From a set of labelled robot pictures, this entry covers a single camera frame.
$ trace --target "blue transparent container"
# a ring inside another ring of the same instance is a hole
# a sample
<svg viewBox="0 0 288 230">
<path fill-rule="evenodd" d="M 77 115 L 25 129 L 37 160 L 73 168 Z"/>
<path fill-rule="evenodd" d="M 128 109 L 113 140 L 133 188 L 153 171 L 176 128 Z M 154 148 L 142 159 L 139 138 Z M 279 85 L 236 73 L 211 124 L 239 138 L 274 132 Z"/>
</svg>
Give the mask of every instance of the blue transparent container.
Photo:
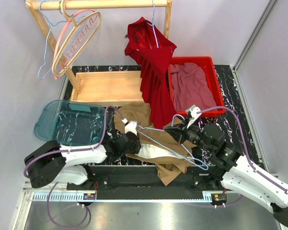
<svg viewBox="0 0 288 230">
<path fill-rule="evenodd" d="M 102 136 L 105 109 L 90 103 L 55 100 L 34 127 L 37 138 L 69 146 L 94 145 Z"/>
</svg>

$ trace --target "hanger hook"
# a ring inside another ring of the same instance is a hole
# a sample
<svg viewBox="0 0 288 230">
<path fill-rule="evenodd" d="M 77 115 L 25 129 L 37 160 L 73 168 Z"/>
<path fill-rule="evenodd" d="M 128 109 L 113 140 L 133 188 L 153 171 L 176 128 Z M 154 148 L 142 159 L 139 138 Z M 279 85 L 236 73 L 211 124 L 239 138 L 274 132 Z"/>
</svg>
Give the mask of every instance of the hanger hook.
<svg viewBox="0 0 288 230">
<path fill-rule="evenodd" d="M 67 20 L 71 20 L 72 23 L 76 26 L 76 20 L 75 20 L 75 17 L 73 14 L 69 15 L 67 12 L 66 12 L 66 3 L 68 2 L 69 0 L 62 0 L 60 2 L 60 9 L 62 11 L 62 14 L 64 15 L 64 17 L 67 19 Z"/>
</svg>

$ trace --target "brown cloth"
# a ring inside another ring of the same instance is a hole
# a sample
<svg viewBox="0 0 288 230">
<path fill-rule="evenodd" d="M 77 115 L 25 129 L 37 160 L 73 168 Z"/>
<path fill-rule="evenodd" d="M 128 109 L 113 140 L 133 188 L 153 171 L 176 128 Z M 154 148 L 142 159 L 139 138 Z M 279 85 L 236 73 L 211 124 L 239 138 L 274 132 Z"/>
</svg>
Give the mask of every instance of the brown cloth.
<svg viewBox="0 0 288 230">
<path fill-rule="evenodd" d="M 142 127 L 154 127 L 153 124 L 150 123 L 150 106 L 148 103 L 131 103 L 131 104 L 125 105 L 119 110 L 121 111 L 123 116 L 128 121 L 136 121 L 138 125 Z M 178 124 L 180 122 L 181 121 L 177 117 L 175 117 L 174 124 Z M 114 115 L 114 123 L 115 123 L 115 129 L 117 129 L 121 133 L 125 132 L 125 125 L 122 123 L 121 117 L 118 113 L 115 113 Z M 168 133 L 151 130 L 151 129 L 141 129 L 139 127 L 138 129 L 144 134 L 148 135 L 150 138 L 158 141 L 160 144 L 174 150 L 175 152 L 185 157 L 187 156 L 190 157 L 190 155 L 183 148 L 183 146 L 178 144 Z M 155 142 L 143 136 L 142 134 L 140 134 L 140 142 L 142 144 L 153 144 L 155 146 L 163 148 L 162 146 L 156 144 Z M 195 147 L 194 144 L 188 141 L 186 141 L 184 145 L 190 152 L 191 152 L 191 148 Z M 140 161 L 154 163 L 158 170 L 158 177 L 164 183 L 164 185 L 168 185 L 180 173 L 185 174 L 187 171 L 187 167 L 192 165 L 189 161 L 186 161 L 185 159 L 178 159 L 178 158 L 170 157 L 170 156 L 169 157 L 157 157 L 157 158 L 152 158 L 152 159 L 145 159 L 134 154 L 126 154 L 126 156 L 140 160 Z"/>
</svg>

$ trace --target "red garment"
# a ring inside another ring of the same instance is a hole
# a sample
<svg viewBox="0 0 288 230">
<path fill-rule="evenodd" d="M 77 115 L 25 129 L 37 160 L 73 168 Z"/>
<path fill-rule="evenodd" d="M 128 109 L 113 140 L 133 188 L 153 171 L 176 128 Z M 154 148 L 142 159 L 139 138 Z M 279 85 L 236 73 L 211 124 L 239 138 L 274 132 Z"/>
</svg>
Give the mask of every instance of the red garment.
<svg viewBox="0 0 288 230">
<path fill-rule="evenodd" d="M 176 46 L 155 28 L 159 45 L 157 48 L 153 28 L 148 23 L 142 17 L 128 25 L 129 43 L 125 55 L 141 65 L 140 90 L 143 100 L 151 107 L 150 121 L 155 128 L 163 128 L 176 114 L 165 76 Z"/>
<path fill-rule="evenodd" d="M 170 65 L 173 103 L 177 111 L 185 111 L 193 104 L 201 110 L 216 106 L 208 88 L 205 72 L 194 63 Z"/>
</svg>

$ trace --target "wooden clothing rack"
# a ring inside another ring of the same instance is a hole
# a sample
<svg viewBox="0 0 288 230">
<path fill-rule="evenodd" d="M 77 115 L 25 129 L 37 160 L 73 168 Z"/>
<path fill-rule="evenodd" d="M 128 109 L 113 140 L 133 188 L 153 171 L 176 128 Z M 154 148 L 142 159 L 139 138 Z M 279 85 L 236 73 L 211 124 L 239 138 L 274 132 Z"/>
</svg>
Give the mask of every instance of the wooden clothing rack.
<svg viewBox="0 0 288 230">
<path fill-rule="evenodd" d="M 154 0 L 154 3 L 155 7 L 166 8 L 164 36 L 168 38 L 172 0 Z M 49 26 L 39 11 L 40 2 L 25 0 L 25 4 L 46 38 L 49 32 Z M 66 3 L 67 10 L 143 7 L 153 7 L 152 0 L 79 0 Z M 60 1 L 43 2 L 41 10 L 59 11 Z M 50 33 L 48 44 L 53 52 L 55 51 L 56 43 L 56 38 Z M 119 106 L 130 102 L 143 101 L 142 93 L 140 92 L 141 71 L 89 72 L 77 73 L 75 76 L 71 68 L 67 68 L 65 73 L 73 86 L 72 101 L 90 102 L 102 106 Z"/>
</svg>

